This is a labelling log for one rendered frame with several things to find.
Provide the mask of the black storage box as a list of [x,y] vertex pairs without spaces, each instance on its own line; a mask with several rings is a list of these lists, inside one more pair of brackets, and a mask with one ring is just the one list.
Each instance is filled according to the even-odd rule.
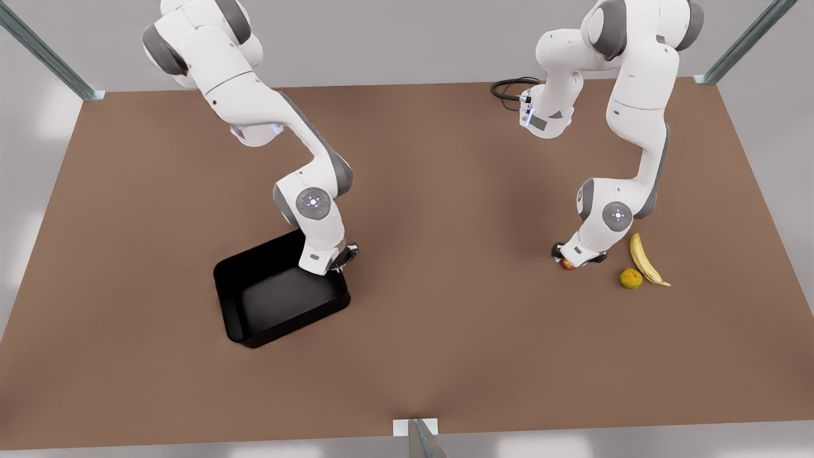
[[256,349],[348,307],[342,273],[300,268],[304,243],[294,230],[216,263],[213,279],[230,341]]

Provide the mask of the yellow banana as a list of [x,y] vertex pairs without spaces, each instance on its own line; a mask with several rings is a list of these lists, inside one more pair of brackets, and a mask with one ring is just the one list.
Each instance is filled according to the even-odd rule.
[[655,270],[647,258],[639,233],[634,233],[631,237],[629,251],[634,264],[636,264],[637,268],[642,272],[642,275],[648,279],[649,282],[657,285],[671,286],[671,284],[663,281],[660,273]]

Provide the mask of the silver frame post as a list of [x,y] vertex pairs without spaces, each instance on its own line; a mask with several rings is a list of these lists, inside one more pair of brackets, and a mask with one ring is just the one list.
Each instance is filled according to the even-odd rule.
[[744,30],[729,49],[703,74],[693,76],[698,86],[715,86],[784,17],[797,0],[771,0],[761,14]]
[[106,98],[105,91],[93,89],[3,0],[0,0],[0,26],[82,101],[104,101]]
[[438,441],[437,418],[395,419],[392,435],[405,436],[409,441],[409,458],[448,458]]

